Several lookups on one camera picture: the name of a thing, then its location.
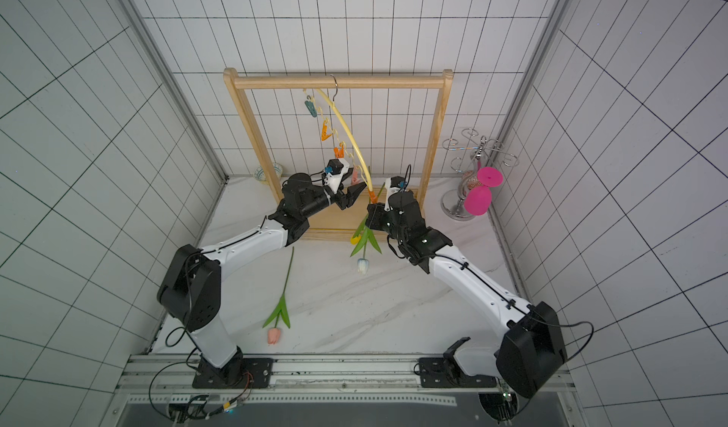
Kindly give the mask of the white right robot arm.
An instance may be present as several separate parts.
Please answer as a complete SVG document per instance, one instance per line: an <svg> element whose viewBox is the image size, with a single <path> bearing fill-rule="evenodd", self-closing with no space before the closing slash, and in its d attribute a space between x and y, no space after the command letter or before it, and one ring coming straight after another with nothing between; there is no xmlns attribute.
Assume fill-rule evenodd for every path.
<svg viewBox="0 0 728 427"><path fill-rule="evenodd" d="M399 258L446 283L485 317L495 338L458 345L453 359L468 376L492 376L533 398L568 361L562 325L548 304L533 305L495 282L451 239L426 225L410 190L388 186L384 203L368 207L367 224L387 234Z"/></svg>

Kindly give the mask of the yellow wavy clothes hanger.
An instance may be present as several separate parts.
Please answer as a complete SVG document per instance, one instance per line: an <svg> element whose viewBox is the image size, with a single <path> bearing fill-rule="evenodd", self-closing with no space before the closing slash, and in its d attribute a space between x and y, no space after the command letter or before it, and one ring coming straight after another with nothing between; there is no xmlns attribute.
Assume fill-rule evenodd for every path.
<svg viewBox="0 0 728 427"><path fill-rule="evenodd" d="M339 121L339 126L343 130L344 134L346 135L348 139L348 143L345 142L337 132L337 129L333 127L333 125L330 123L330 120L327 117L324 117L323 119L329 120L329 125L334 133L334 135L331 137L334 139L334 148L339 144L339 142L345 142L346 144L346 159L348 162L352 163L352 167L357 167L359 170L359 177L360 182L365 182L367 184L368 189L367 191L373 191L373 182L372 182L372 175L369 170L369 167L367 163L365 162L363 155L361 153L360 147L358 143L356 142L356 139L354 137L354 134L352 132L352 129L346 122L346 120L343 118L343 115L339 111L339 109L336 106L336 97L339 94L339 83L337 83L337 78L331 74L331 78L333 78L334 84L335 84L335 94L333 97L330 97L327 93L324 93L321 89L304 89L303 91L307 93L307 96L310 96L314 103L317 106L318 109L318 117L315 119L319 119L320 116L324 115L324 111L322 107L320 107L317 103L317 96L320 96L324 99L325 103L328 105L329 110L331 113L333 113L337 117L337 121Z"/></svg>

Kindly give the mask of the white tulip flower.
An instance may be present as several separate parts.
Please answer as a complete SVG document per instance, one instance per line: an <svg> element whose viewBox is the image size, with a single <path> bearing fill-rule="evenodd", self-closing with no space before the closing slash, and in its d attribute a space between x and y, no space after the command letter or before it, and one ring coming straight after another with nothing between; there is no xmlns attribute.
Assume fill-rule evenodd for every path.
<svg viewBox="0 0 728 427"><path fill-rule="evenodd" d="M369 228L365 228L361 235L360 242L355 246L351 252L351 256L359 256L356 262L356 269L361 275L368 273L370 268L370 262L367 258L367 252L372 248L375 252L381 254L381 248L375 237L375 232Z"/></svg>

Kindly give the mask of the pink tulip flower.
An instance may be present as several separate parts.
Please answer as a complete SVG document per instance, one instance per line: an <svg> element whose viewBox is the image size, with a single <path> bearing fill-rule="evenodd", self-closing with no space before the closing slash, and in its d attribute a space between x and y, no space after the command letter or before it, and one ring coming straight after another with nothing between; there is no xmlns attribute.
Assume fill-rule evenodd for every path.
<svg viewBox="0 0 728 427"><path fill-rule="evenodd" d="M270 313L269 317L265 321L265 324L263 324L263 328L267 330L267 343L269 345L277 345L281 341L281 325L284 325L286 328L291 328L286 292L292 273L294 258L295 249L292 249L286 270L286 279L284 279L284 288L282 288L282 293L279 297L276 307L273 309L272 313Z"/></svg>

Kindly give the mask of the yellow tulip flower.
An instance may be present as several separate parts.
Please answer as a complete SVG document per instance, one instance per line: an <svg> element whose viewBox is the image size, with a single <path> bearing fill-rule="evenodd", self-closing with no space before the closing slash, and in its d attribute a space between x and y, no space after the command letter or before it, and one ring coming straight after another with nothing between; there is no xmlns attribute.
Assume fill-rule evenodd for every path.
<svg viewBox="0 0 728 427"><path fill-rule="evenodd" d="M383 184L383 186L380 188L380 190L377 193L377 195L375 195L375 199L378 200L379 195L382 194L382 192L384 191L384 188L385 188L385 186ZM368 213L367 213L367 215L365 215L365 217L362 220L362 222L360 222L360 225L358 225L358 228L356 228L356 231L354 232L354 235L352 235L352 237L350 239L350 243L352 245L355 245L356 246L360 242L361 235L364 232L364 229L367 227L367 225L366 225L367 219L368 219Z"/></svg>

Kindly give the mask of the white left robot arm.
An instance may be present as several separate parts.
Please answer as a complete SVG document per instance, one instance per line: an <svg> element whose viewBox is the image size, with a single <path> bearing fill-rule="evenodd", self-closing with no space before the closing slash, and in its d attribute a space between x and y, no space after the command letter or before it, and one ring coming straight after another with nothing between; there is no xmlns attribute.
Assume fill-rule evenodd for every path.
<svg viewBox="0 0 728 427"><path fill-rule="evenodd" d="M227 276L261 256L289 247L309 229L309 218L331 205L346 210L368 188L360 182L347 188L353 174L324 169L318 182L297 173L282 185L284 197L258 227L204 248L179 247L157 292L157 302L178 320L201 353L197 387L235 387L244 379L245 358L233 343L220 309Z"/></svg>

